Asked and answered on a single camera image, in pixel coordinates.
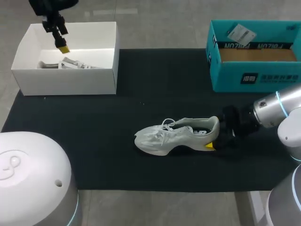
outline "sneaker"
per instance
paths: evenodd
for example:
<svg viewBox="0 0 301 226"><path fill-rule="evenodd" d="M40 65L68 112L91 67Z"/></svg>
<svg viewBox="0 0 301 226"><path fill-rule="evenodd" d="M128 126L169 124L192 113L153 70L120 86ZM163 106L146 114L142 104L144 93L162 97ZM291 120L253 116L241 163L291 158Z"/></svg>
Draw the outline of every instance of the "sneaker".
<svg viewBox="0 0 301 226"><path fill-rule="evenodd" d="M135 134L135 145L142 151L164 156L177 146L184 145L198 151L212 151L206 147L219 134L217 117L209 119L187 119L179 121L165 119L161 125L144 128Z"/></svg>

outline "gray floor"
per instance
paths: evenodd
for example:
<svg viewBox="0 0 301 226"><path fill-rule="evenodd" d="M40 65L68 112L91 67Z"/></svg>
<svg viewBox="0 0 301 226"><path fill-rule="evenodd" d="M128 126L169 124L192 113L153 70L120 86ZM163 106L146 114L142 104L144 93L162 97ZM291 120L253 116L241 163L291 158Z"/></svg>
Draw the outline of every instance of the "gray floor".
<svg viewBox="0 0 301 226"><path fill-rule="evenodd" d="M80 0L62 15L67 22L117 21L121 48L204 48L211 19L301 20L300 9L299 0ZM27 0L0 0L0 129L18 92L10 71L18 43L40 22ZM83 226L240 225L234 193L80 196Z"/></svg>

